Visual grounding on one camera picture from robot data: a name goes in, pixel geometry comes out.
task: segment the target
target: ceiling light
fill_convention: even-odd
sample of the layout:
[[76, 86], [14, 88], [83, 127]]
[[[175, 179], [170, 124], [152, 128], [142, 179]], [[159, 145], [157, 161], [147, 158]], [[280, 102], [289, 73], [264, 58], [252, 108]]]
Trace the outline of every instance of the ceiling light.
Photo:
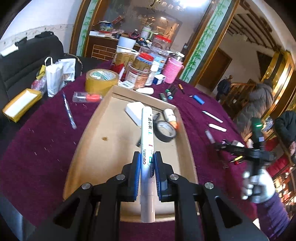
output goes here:
[[180, 6], [183, 8], [186, 7], [200, 7], [208, 0], [180, 0]]

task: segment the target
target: person in gray coat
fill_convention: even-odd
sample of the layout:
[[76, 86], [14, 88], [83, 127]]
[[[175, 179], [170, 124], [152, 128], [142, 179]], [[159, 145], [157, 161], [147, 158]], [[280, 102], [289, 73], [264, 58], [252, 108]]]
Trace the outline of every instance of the person in gray coat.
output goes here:
[[272, 88], [273, 84], [270, 79], [257, 84], [256, 89], [249, 95], [249, 102], [233, 120], [243, 139], [251, 132], [251, 118], [261, 118], [272, 106], [274, 102]]

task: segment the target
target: red jar lid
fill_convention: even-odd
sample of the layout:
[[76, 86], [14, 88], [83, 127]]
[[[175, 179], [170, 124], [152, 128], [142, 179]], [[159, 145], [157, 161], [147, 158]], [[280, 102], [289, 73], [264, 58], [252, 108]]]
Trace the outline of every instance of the red jar lid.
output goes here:
[[147, 61], [152, 62], [154, 60], [154, 57], [152, 57], [150, 54], [147, 54], [147, 53], [140, 53], [138, 56], [147, 60]]
[[169, 39], [167, 39], [167, 38], [165, 38], [164, 36], [161, 36], [161, 35], [156, 35], [155, 38], [161, 39], [161, 40], [166, 41], [168, 43], [172, 42], [171, 40], [169, 40]]

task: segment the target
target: white pouch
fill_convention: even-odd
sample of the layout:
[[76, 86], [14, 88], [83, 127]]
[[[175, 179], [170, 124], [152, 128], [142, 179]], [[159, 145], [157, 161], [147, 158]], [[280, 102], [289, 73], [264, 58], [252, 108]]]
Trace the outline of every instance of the white pouch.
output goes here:
[[59, 59], [59, 63], [63, 64], [64, 69], [64, 81], [65, 82], [73, 82], [75, 80], [75, 58], [64, 58]]
[[[46, 66], [46, 61], [50, 58], [51, 65]], [[45, 59], [45, 75], [47, 81], [47, 95], [49, 97], [54, 97], [57, 92], [59, 92], [64, 86], [64, 79], [63, 79], [63, 64], [52, 63], [52, 57], [47, 57]]]

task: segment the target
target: ceiling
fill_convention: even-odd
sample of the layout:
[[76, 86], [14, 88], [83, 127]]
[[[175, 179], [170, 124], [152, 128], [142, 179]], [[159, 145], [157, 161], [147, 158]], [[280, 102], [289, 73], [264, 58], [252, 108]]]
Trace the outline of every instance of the ceiling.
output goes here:
[[274, 33], [272, 33], [271, 26], [263, 17], [255, 13], [245, 1], [241, 1], [227, 32], [231, 35], [244, 34], [248, 37], [247, 41], [267, 49], [274, 51], [281, 49], [281, 43], [273, 37]]

